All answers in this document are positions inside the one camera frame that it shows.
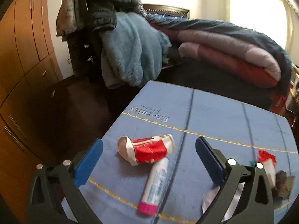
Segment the yellow dashed line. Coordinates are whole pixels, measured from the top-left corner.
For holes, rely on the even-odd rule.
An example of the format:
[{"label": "yellow dashed line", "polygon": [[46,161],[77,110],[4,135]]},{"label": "yellow dashed line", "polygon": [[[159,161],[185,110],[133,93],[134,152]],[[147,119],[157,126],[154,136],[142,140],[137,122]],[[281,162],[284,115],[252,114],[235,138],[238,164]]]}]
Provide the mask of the yellow dashed line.
[{"label": "yellow dashed line", "polygon": [[131,116],[131,117],[134,117],[134,118],[137,118],[137,119],[140,119],[140,120],[144,120],[144,121],[156,124],[156,125],[161,125],[161,126],[164,126],[164,127],[170,128],[170,129],[176,129],[176,130],[181,131],[181,132],[186,132],[186,133],[197,135],[197,136],[203,136],[203,137],[206,137],[206,138],[209,138],[209,139],[223,141],[223,142],[227,142],[227,143],[231,143],[231,144],[235,144],[235,145],[239,145],[239,146],[252,147],[252,148],[261,149],[261,150],[270,150],[270,151],[276,151],[276,152],[288,152],[288,153],[297,153],[298,154],[298,151],[286,151],[286,150],[275,149],[275,148],[252,146],[252,145],[247,145],[247,144],[236,142],[236,141],[229,141],[229,140],[224,140],[224,139],[213,137],[213,136],[207,136],[207,135],[204,135],[204,134],[192,132],[192,131],[189,131],[189,130],[183,130],[183,129],[176,128],[176,127],[173,127],[173,126],[162,124],[160,122],[156,122],[156,121],[153,121],[153,120],[150,120],[150,119],[139,117],[139,116],[136,116],[134,114],[127,113],[127,112],[122,112],[122,114]]},{"label": "yellow dashed line", "polygon": [[[98,184],[95,180],[93,180],[91,178],[88,178],[88,180],[90,182],[92,182],[95,186],[97,186],[100,190],[104,191],[105,193],[109,194],[110,196],[112,196],[113,198],[119,200],[120,202],[122,202],[122,203],[124,203],[128,206],[131,206],[134,209],[138,208],[138,205],[135,205],[132,202],[129,202],[129,201],[123,199],[122,197],[117,196],[116,194],[112,193],[108,189],[104,188],[102,185]],[[291,203],[295,199],[296,198],[290,200],[287,204],[284,204],[284,205],[280,206],[279,208],[275,209],[274,211],[277,211],[279,209],[282,209],[282,208],[286,207],[289,203]],[[166,216],[166,215],[163,215],[163,214],[158,214],[158,216],[162,219],[165,219],[165,220],[171,220],[171,221],[178,222],[178,223],[183,223],[183,224],[195,224],[197,222],[197,221],[193,221],[193,220],[186,220],[186,219],[181,219],[181,218],[176,218],[176,217],[170,217],[170,216]]]}]

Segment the glue stick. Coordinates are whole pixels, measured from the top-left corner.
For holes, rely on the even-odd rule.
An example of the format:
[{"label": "glue stick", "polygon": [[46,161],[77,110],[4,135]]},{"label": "glue stick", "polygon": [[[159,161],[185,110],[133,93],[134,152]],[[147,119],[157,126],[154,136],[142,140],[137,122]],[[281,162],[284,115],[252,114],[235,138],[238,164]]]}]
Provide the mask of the glue stick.
[{"label": "glue stick", "polygon": [[165,186],[169,160],[162,158],[152,166],[138,210],[147,215],[155,215]]}]

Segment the wooden headboard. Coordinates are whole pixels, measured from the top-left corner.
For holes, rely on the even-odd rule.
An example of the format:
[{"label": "wooden headboard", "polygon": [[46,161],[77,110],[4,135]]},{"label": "wooden headboard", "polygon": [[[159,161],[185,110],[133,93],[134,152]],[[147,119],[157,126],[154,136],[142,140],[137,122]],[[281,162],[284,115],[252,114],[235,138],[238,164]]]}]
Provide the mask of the wooden headboard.
[{"label": "wooden headboard", "polygon": [[185,18],[189,18],[190,12],[189,9],[156,4],[143,4],[143,8],[148,13],[171,14],[176,16],[184,16]]}]

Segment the table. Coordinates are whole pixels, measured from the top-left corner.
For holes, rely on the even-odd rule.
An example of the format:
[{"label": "table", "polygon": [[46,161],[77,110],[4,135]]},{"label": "table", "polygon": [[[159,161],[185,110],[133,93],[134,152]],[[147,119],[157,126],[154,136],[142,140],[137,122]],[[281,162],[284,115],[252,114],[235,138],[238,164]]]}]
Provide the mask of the table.
[{"label": "table", "polygon": [[[167,188],[156,216],[137,212],[151,166],[132,167],[119,156],[121,136],[139,139],[172,134],[175,153],[168,156]],[[290,198],[275,210],[278,223],[299,193],[299,157],[284,117],[212,93],[156,81],[148,82],[102,138],[104,151],[80,191],[103,222],[130,224],[195,223],[202,195],[212,180],[195,152],[195,140],[208,143],[242,165],[257,161],[258,149],[277,158],[276,171],[296,176]],[[75,220],[66,202],[68,218]]]}]

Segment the bright window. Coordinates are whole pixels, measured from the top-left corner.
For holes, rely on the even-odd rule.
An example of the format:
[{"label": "bright window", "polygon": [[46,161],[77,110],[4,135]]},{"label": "bright window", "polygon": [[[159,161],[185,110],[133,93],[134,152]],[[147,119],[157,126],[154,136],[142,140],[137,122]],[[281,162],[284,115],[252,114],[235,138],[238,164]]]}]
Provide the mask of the bright window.
[{"label": "bright window", "polygon": [[283,0],[231,0],[231,22],[264,33],[286,47],[288,25]]}]

